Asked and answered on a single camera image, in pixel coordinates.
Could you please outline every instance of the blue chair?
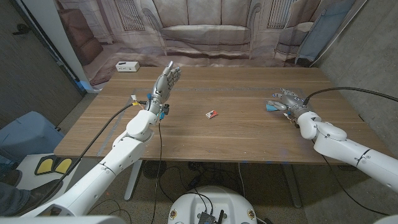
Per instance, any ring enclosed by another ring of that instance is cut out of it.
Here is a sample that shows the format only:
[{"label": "blue chair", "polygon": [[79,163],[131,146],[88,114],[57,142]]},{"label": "blue chair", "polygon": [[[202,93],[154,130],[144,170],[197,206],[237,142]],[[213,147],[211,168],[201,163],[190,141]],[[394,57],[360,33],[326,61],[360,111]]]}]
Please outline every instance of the blue chair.
[{"label": "blue chair", "polygon": [[21,163],[26,155],[53,153],[65,135],[31,111],[0,129],[0,156]]}]

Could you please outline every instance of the white robotic arm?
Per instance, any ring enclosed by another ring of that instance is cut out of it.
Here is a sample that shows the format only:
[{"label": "white robotic arm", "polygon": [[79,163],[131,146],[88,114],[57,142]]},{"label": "white robotic arm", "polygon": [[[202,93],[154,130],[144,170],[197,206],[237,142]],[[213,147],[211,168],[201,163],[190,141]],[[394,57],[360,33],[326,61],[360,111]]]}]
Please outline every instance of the white robotic arm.
[{"label": "white robotic arm", "polygon": [[365,174],[398,192],[398,160],[374,149],[363,146],[350,139],[340,128],[322,122],[321,117],[303,105],[295,93],[281,89],[283,95],[276,93],[280,102],[269,101],[268,105],[278,110],[288,110],[300,126],[303,138],[314,140],[314,149],[324,156],[338,159],[357,167]]},{"label": "white robotic arm", "polygon": [[172,66],[173,62],[170,62],[160,75],[147,102],[147,108],[138,112],[127,124],[125,132],[113,142],[108,155],[65,194],[26,213],[23,217],[80,216],[88,213],[116,176],[144,154],[145,145],[154,135],[149,126],[156,125],[159,115],[164,111],[164,103],[180,77],[180,69]]}]

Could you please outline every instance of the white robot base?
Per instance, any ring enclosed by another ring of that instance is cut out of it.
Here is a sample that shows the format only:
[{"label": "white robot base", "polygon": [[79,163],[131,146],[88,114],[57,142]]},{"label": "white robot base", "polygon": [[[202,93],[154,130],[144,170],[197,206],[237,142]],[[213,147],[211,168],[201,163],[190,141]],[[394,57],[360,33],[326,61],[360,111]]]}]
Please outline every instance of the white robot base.
[{"label": "white robot base", "polygon": [[203,186],[197,190],[199,194],[211,200],[213,208],[210,201],[201,196],[207,207],[207,212],[204,213],[205,204],[196,191],[191,190],[174,202],[170,209],[168,224],[221,223],[221,217],[223,217],[222,224],[257,223],[253,206],[237,192],[221,186]]}]

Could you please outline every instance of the printed backdrop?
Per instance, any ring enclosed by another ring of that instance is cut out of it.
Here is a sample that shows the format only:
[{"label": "printed backdrop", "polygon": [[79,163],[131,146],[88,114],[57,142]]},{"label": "printed backdrop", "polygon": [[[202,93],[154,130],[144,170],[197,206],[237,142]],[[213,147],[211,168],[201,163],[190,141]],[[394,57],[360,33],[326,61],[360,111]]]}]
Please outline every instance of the printed backdrop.
[{"label": "printed backdrop", "polygon": [[54,0],[101,88],[119,61],[163,67],[308,66],[366,0]]}]

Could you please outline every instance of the wire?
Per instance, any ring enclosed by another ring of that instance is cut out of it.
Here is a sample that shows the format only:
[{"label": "wire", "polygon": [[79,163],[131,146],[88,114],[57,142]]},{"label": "wire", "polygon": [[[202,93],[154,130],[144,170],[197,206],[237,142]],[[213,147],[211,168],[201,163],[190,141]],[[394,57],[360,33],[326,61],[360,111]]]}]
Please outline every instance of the wire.
[{"label": "wire", "polygon": [[241,177],[241,181],[242,181],[242,186],[243,186],[243,197],[246,198],[246,193],[244,192],[244,184],[243,184],[243,178],[242,178],[242,174],[241,174],[241,163],[238,163],[238,170],[239,170],[239,176]]},{"label": "wire", "polygon": [[319,90],[319,91],[316,91],[316,92],[314,92],[314,93],[311,93],[311,94],[304,100],[304,103],[303,103],[303,104],[304,104],[304,105],[307,105],[308,102],[310,101],[310,98],[311,98],[313,95],[316,95],[316,94],[318,94],[318,93],[323,93],[323,92],[326,92],[326,91],[332,91],[332,90],[354,90],[354,91],[361,91],[361,92],[364,92],[364,93],[370,93],[370,94],[373,94],[373,95],[381,96],[381,97],[387,98],[387,99],[389,99],[389,100],[394,100],[394,101],[398,102],[398,98],[395,98],[395,97],[393,97],[393,96],[389,96],[389,95],[386,95],[386,94],[383,94],[383,93],[378,93],[378,92],[375,92],[375,91],[371,91],[371,90],[364,90],[364,89],[361,89],[361,88],[354,88],[354,87],[334,87],[334,88],[327,88],[327,89],[324,89],[324,90]]},{"label": "wire", "polygon": [[115,212],[118,212],[118,211],[125,211],[127,213],[127,215],[129,216],[130,224],[132,224],[130,213],[128,211],[126,211],[125,209],[117,209],[117,210],[109,213],[108,215],[111,215],[112,213],[115,213]]},{"label": "wire", "polygon": [[[213,168],[213,167],[207,168],[207,167],[205,167],[204,164],[202,164],[202,168],[203,168],[204,171],[203,171],[203,173],[201,173],[201,175],[203,175],[203,176],[204,176],[208,181],[210,181],[210,182],[211,182],[211,180],[210,180],[208,177],[206,177],[206,175],[204,175],[205,172],[218,172],[218,171],[224,172],[231,180],[235,181],[235,184],[236,184],[236,186],[237,186],[238,192],[239,192],[241,195],[243,195],[243,191],[242,191],[242,189],[241,189],[241,182],[238,181],[239,175],[238,175],[237,173],[232,172],[232,171],[230,171],[230,170],[224,170],[224,169],[219,169],[219,168]],[[237,177],[237,179],[231,177],[230,174],[235,175],[235,176]]]},{"label": "wire", "polygon": [[107,199],[107,200],[105,200],[105,201],[103,201],[103,202],[100,202],[99,204],[95,205],[95,206],[87,213],[87,215],[90,214],[96,207],[100,206],[102,203],[107,202],[107,201],[110,201],[110,200],[111,200],[111,201],[114,201],[114,202],[116,203],[116,205],[118,205],[118,208],[119,208],[119,210],[120,210],[120,205],[119,205],[119,203],[118,203],[116,200]]},{"label": "wire", "polygon": [[205,213],[207,213],[207,206],[206,206],[206,203],[205,203],[205,201],[204,201],[204,199],[201,197],[201,195],[199,194],[199,192],[198,192],[198,190],[197,190],[197,188],[196,187],[194,187],[194,189],[195,189],[195,191],[197,192],[197,194],[199,195],[199,197],[200,197],[200,199],[201,199],[201,201],[205,204]]},{"label": "wire", "polygon": [[93,143],[98,139],[98,137],[102,134],[102,132],[105,130],[105,128],[108,126],[108,124],[119,114],[122,113],[125,109],[129,108],[132,106],[131,104],[128,104],[127,106],[121,108],[118,112],[116,112],[109,120],[106,122],[106,124],[101,128],[101,130],[98,132],[98,134],[91,140],[89,145],[86,147],[86,149],[80,154],[80,156],[77,158],[77,160],[68,168],[66,173],[64,173],[61,178],[58,179],[58,181],[55,183],[55,185],[34,205],[34,208],[37,208],[45,199],[47,199],[50,195],[53,194],[54,190],[62,183],[62,180],[69,175],[72,170],[79,164],[81,161],[81,158],[86,154],[86,152],[89,150],[89,148],[93,145]]},{"label": "wire", "polygon": [[266,223],[264,220],[261,220],[259,217],[256,216],[256,218],[257,218],[257,220],[259,220],[260,222],[265,223],[265,224],[268,224],[268,223]]},{"label": "wire", "polygon": [[213,203],[211,202],[211,200],[210,200],[206,195],[199,194],[199,193],[195,193],[195,192],[187,192],[187,193],[185,193],[185,194],[183,194],[183,195],[186,195],[186,194],[196,194],[196,195],[204,196],[205,198],[207,198],[207,200],[209,200],[210,205],[211,205],[211,212],[210,212],[210,215],[213,214]]},{"label": "wire", "polygon": [[346,195],[347,195],[349,198],[351,198],[355,203],[357,203],[359,206],[365,208],[366,210],[369,210],[369,211],[371,211],[371,212],[374,212],[374,213],[377,213],[377,214],[380,214],[380,215],[389,216],[389,214],[386,214],[386,213],[384,213],[384,212],[379,212],[379,211],[373,210],[373,209],[368,208],[368,207],[365,207],[364,205],[362,205],[362,204],[360,204],[359,202],[357,202],[357,201],[346,191],[346,189],[344,189],[344,187],[342,186],[342,184],[341,184],[340,181],[338,180],[337,175],[335,174],[335,171],[331,168],[331,165],[330,165],[329,162],[326,160],[325,156],[322,155],[322,154],[321,154],[321,156],[322,156],[323,159],[326,161],[326,163],[329,165],[329,168],[330,168],[330,170],[331,170],[331,173],[335,176],[335,179],[336,179],[338,185],[341,187],[341,189],[343,189],[343,191],[346,193]]},{"label": "wire", "polygon": [[160,132],[160,121],[161,121],[161,120],[159,120],[160,158],[159,158],[159,166],[158,166],[158,168],[157,168],[157,175],[156,175],[154,215],[152,216],[151,224],[153,224],[153,222],[154,222],[154,220],[155,220],[156,199],[157,199],[157,183],[158,183],[158,181],[159,181],[160,165],[161,165],[161,163],[162,163],[162,133]]},{"label": "wire", "polygon": [[[188,189],[186,188],[185,184],[182,182],[181,169],[180,169],[179,167],[177,167],[177,166],[168,167],[168,168],[165,170],[165,172],[163,173],[163,175],[166,173],[167,170],[169,170],[169,169],[171,169],[171,168],[176,168],[176,169],[178,169],[178,173],[180,174],[180,182],[181,182],[182,186],[184,187],[184,189],[185,189],[185,190],[188,190]],[[163,175],[161,175],[161,176],[159,177],[159,187],[160,187],[161,191],[163,192],[163,194],[164,194],[172,203],[174,203],[174,200],[173,200],[171,197],[169,197],[169,196],[166,194],[166,192],[163,190],[163,188],[162,188],[162,181],[161,181],[161,180],[162,180]]]}]

